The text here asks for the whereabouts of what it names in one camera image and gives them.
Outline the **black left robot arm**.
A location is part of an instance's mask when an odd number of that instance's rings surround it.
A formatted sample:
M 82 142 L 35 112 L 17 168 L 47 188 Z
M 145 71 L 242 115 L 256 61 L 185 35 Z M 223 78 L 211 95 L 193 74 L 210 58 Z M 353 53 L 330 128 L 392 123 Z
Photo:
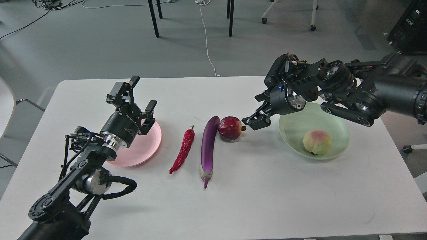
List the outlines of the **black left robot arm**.
M 137 135 L 147 135 L 155 123 L 151 100 L 144 111 L 134 102 L 140 80 L 116 82 L 106 96 L 115 107 L 99 133 L 78 126 L 65 136 L 65 156 L 58 183 L 30 208 L 31 225 L 20 240 L 80 240 L 89 234 L 90 216 L 100 200 L 122 197 L 136 189 L 132 179 L 111 175 L 103 167 L 114 161 L 120 148 L 128 148 Z

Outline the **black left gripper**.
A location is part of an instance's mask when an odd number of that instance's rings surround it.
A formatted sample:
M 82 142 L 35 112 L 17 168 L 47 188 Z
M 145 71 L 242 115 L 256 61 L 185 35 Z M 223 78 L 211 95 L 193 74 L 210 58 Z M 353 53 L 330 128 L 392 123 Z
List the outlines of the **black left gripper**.
M 123 148 L 131 146 L 137 135 L 147 135 L 156 122 L 153 114 L 156 100 L 150 100 L 145 111 L 134 103 L 134 87 L 140 76 L 133 76 L 129 82 L 116 82 L 106 102 L 118 108 L 102 127 L 100 134 L 107 138 L 114 135 L 121 141 Z

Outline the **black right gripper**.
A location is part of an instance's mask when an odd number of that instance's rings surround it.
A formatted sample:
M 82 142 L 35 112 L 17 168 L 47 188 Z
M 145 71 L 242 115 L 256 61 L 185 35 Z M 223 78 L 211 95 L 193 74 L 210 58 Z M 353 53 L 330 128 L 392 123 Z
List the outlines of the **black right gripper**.
M 272 115 L 287 115 L 302 111 L 306 105 L 306 100 L 288 85 L 268 88 L 262 94 L 256 95 L 255 99 L 262 102 L 262 105 L 256 109 L 254 114 L 242 119 L 242 123 L 252 130 L 269 127 Z

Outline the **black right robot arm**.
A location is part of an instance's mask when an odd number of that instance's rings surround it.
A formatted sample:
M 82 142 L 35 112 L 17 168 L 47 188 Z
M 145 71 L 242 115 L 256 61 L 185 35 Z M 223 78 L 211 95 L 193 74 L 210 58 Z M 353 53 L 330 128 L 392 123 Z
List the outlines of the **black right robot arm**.
M 323 100 L 321 109 L 331 115 L 371 127 L 386 111 L 426 123 L 426 66 L 397 53 L 380 61 L 350 63 L 340 60 L 316 63 L 286 53 L 268 71 L 262 105 L 242 122 L 253 130 L 270 126 L 270 117 L 302 111 L 306 103 Z

